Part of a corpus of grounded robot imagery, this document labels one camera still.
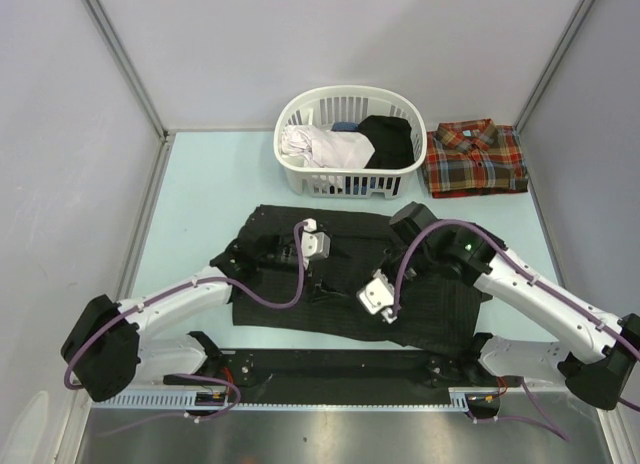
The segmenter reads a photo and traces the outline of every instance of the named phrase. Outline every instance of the black cloth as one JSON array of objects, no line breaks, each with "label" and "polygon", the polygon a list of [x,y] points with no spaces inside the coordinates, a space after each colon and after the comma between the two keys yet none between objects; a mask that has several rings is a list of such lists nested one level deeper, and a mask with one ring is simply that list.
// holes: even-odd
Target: black cloth
[{"label": "black cloth", "polygon": [[[324,226],[331,237],[331,250],[327,259],[311,264],[313,275],[306,281],[301,301],[292,309],[272,310],[234,290],[234,325],[321,332],[360,341],[392,341],[451,357],[458,357],[468,348],[483,296],[474,288],[436,275],[406,286],[402,311],[393,324],[371,316],[357,300],[356,293],[379,267],[385,249],[402,245],[389,227],[389,217],[260,206],[240,230],[239,243],[255,242],[265,234],[292,237],[294,225],[309,217]],[[260,283],[248,283],[253,291],[272,302],[291,299],[297,284],[296,271],[261,272]]]},{"label": "black cloth", "polygon": [[401,117],[369,116],[358,126],[375,152],[366,169],[403,169],[415,162],[411,125]]}]

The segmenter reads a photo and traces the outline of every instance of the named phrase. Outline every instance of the white plastic basket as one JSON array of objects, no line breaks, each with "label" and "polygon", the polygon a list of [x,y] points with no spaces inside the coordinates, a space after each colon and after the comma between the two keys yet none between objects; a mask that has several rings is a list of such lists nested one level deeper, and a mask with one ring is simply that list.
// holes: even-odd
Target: white plastic basket
[{"label": "white plastic basket", "polygon": [[[305,168],[281,152],[284,127],[295,124],[328,126],[334,122],[360,123],[367,116],[402,117],[411,124],[415,163],[404,169],[327,169]],[[383,194],[400,197],[409,186],[416,169],[427,155],[427,132],[420,113],[404,97],[384,89],[367,86],[320,87],[300,94],[284,108],[276,124],[273,150],[284,167],[291,188],[301,194],[304,183],[315,197],[369,197]]]}]

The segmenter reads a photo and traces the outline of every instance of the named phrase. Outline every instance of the red plaid shirt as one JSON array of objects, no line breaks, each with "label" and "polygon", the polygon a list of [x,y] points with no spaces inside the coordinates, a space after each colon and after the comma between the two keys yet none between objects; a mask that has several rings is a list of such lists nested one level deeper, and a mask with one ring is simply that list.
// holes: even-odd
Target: red plaid shirt
[{"label": "red plaid shirt", "polygon": [[422,167],[436,198],[526,192],[529,181],[515,130],[491,119],[440,124]]}]

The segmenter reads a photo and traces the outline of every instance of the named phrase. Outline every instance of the white panel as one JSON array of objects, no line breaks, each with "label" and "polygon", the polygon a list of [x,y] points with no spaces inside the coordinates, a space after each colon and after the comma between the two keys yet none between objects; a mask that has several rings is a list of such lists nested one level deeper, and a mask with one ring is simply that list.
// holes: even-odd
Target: white panel
[{"label": "white panel", "polygon": [[30,462],[41,430],[43,462],[60,347],[115,291],[159,143],[80,0],[0,0],[0,90],[0,462]]},{"label": "white panel", "polygon": [[567,287],[619,315],[640,314],[638,2],[596,1],[523,133]]},{"label": "white panel", "polygon": [[331,84],[513,123],[579,0],[102,1],[169,128],[272,128]]}]

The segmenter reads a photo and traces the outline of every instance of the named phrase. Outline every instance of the white table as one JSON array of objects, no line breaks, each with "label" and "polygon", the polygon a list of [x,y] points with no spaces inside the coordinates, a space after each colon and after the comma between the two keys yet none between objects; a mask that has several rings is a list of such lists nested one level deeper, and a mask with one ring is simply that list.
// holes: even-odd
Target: white table
[{"label": "white table", "polygon": [[[289,188],[273,156],[272,132],[183,132],[176,136],[147,235],[133,296],[157,291],[203,268],[237,236],[260,204],[393,215],[416,201],[441,218],[473,221],[502,238],[529,265],[555,280],[530,194],[432,199],[421,176],[394,200],[313,198]],[[205,331],[223,348],[398,349],[325,334],[232,325],[231,306],[212,309],[166,331]],[[482,304],[478,331],[509,339],[555,340],[507,304]]]}]

